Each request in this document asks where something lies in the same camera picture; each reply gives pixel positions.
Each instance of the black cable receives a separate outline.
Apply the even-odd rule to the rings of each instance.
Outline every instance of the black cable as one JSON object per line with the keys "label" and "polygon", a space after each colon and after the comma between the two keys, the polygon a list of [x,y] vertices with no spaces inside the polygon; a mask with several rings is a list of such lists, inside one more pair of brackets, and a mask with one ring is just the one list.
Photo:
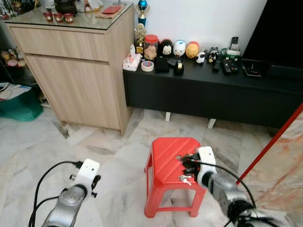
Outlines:
{"label": "black cable", "polygon": [[223,227],[227,227],[232,220],[229,220]]}
{"label": "black cable", "polygon": [[31,227],[35,227],[35,220],[36,220],[36,207],[37,207],[37,200],[38,200],[38,192],[39,192],[39,187],[41,182],[43,181],[43,179],[45,178],[45,176],[55,167],[57,167],[58,165],[64,164],[64,163],[71,163],[74,164],[76,167],[78,167],[79,165],[82,165],[83,162],[72,162],[72,161],[63,161],[63,162],[59,162],[56,165],[52,166],[51,168],[49,168],[44,174],[43,176],[40,178],[37,187],[36,187],[36,192],[35,192],[35,200],[34,200],[34,208],[33,208],[33,218],[32,218],[32,226]]}
{"label": "black cable", "polygon": [[247,216],[239,216],[239,218],[247,218],[247,219],[252,219],[252,220],[256,220],[256,221],[262,221],[272,227],[279,227],[279,226],[275,225],[274,223],[269,222],[268,218],[258,218],[258,217],[256,218],[256,217],[247,217]]}
{"label": "black cable", "polygon": [[[59,196],[54,196],[54,197],[50,197],[50,198],[47,198],[45,200],[42,200],[41,202],[39,202],[39,204],[36,206],[36,210],[35,212],[37,212],[38,208],[46,201],[49,201],[49,200],[54,200],[54,199],[58,199]],[[31,216],[30,216],[30,219],[29,219],[29,223],[28,223],[28,227],[31,227],[32,226],[32,223],[33,223],[33,216],[34,216],[34,211],[32,212]]]}
{"label": "black cable", "polygon": [[237,177],[236,174],[234,174],[233,172],[229,171],[228,169],[226,169],[226,168],[224,168],[222,166],[218,166],[218,165],[214,165],[214,164],[209,164],[209,163],[205,163],[205,162],[196,162],[196,161],[192,161],[192,162],[195,162],[195,163],[198,163],[198,164],[201,164],[201,165],[207,165],[207,166],[217,167],[219,169],[222,169],[222,170],[228,172],[230,175],[232,175],[233,177],[235,177],[244,186],[244,188],[246,189],[247,193],[250,195],[250,200],[251,200],[253,208],[256,208],[256,203],[255,203],[255,200],[254,200],[254,198],[253,198],[250,190],[248,189],[248,187],[246,186],[246,184],[239,177]]}

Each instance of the key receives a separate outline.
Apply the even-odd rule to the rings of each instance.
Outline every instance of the key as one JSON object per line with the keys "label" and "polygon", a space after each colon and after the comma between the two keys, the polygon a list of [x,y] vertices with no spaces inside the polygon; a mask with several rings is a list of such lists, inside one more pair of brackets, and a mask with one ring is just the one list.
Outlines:
{"label": "key", "polygon": [[191,176],[185,176],[185,175],[181,175],[178,177],[180,181],[187,183],[188,185],[191,185],[191,182],[189,182],[187,179],[191,178]]}

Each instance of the glass countertop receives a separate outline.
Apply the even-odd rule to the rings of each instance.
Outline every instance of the glass countertop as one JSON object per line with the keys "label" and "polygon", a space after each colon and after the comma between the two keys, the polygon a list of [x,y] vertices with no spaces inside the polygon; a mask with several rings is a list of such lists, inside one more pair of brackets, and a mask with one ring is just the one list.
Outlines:
{"label": "glass countertop", "polygon": [[101,13],[107,7],[111,6],[114,1],[103,1],[104,5],[100,8],[98,12],[84,13],[78,12],[74,18],[74,22],[69,24],[66,22],[57,23],[53,18],[53,22],[47,22],[43,13],[46,12],[44,6],[29,11],[18,17],[6,21],[6,23],[17,23],[17,24],[29,24],[29,25],[47,25],[47,26],[63,26],[63,27],[78,27],[78,28],[91,28],[91,29],[101,29],[108,30],[109,27],[129,9],[133,3],[124,2],[126,6],[121,10],[114,18],[97,18],[96,15]]}

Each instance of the trophy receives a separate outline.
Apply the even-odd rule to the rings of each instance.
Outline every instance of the trophy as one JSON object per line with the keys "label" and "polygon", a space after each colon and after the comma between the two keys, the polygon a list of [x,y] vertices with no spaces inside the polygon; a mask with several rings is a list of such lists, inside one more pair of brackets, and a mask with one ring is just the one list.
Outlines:
{"label": "trophy", "polygon": [[138,2],[138,5],[136,5],[136,10],[139,13],[138,21],[139,21],[139,23],[143,24],[144,26],[145,26],[145,22],[146,22],[145,14],[148,12],[149,9],[150,9],[150,6],[147,5],[146,0],[140,0]]}
{"label": "trophy", "polygon": [[143,44],[144,44],[144,37],[145,37],[145,27],[143,24],[139,23],[137,28],[134,29],[137,35],[136,40],[136,53],[143,54]]}

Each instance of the white wall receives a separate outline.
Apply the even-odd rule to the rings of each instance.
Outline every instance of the white wall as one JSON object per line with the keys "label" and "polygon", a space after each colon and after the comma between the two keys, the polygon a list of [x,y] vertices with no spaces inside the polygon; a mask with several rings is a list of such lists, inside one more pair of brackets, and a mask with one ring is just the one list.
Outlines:
{"label": "white wall", "polygon": [[[139,0],[127,0],[137,4]],[[266,0],[147,0],[147,34],[160,41],[197,41],[203,49],[226,47],[238,36],[243,51],[256,27]]]}

